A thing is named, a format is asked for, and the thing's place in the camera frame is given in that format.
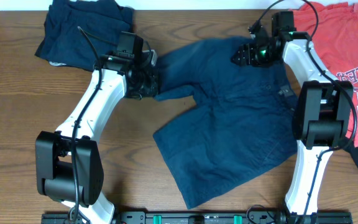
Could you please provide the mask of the blue denim shorts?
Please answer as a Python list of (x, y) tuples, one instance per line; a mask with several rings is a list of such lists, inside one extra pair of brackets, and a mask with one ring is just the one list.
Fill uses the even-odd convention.
[(187, 208), (279, 166), (296, 153), (291, 131), (297, 97), (284, 64), (238, 66), (246, 37), (205, 39), (157, 60), (157, 101), (190, 96), (195, 106), (153, 137)]

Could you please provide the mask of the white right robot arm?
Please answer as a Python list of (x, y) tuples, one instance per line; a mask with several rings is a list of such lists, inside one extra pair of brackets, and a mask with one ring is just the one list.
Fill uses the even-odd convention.
[(355, 113), (352, 84), (328, 71), (306, 32), (279, 31), (273, 37), (254, 34), (231, 60), (239, 66), (269, 67), (281, 60), (293, 71), (301, 87), (292, 121), (298, 155), (284, 209), (256, 214), (251, 223), (352, 223), (350, 212), (317, 209), (324, 170), (334, 151), (342, 149), (349, 117)]

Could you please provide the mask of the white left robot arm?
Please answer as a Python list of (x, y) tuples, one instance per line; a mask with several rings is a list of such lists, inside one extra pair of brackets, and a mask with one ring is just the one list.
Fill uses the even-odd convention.
[(79, 103), (54, 132), (35, 140), (37, 190), (69, 208), (44, 213), (42, 223), (115, 223), (116, 208), (102, 191), (104, 171), (98, 144), (114, 108), (123, 98), (155, 96), (157, 54), (102, 55)]

